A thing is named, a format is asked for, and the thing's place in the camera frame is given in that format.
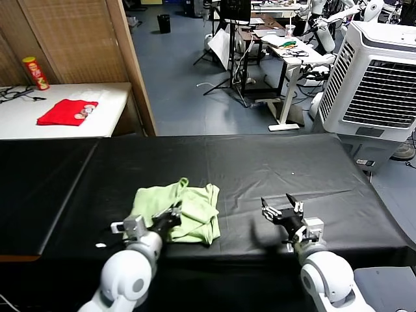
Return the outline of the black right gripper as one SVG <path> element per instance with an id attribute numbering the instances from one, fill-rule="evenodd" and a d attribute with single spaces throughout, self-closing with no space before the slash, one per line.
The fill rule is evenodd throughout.
<path id="1" fill-rule="evenodd" d="M 289 242 L 302 240 L 306 226 L 304 220 L 304 203 L 298 201 L 293 195 L 286 193 L 286 197 L 293 208 L 275 209 L 261 198 L 261 213 L 275 225 L 283 226 L 288 234 Z"/>

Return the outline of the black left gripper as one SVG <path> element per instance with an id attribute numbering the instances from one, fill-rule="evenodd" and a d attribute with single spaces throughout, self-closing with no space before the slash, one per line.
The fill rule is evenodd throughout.
<path id="1" fill-rule="evenodd" d="M 154 214 L 151 219 L 153 222 L 151 231 L 158 234 L 163 241 L 167 241 L 169 232 L 174 227 L 181 225 L 181 208 L 167 208 Z"/>

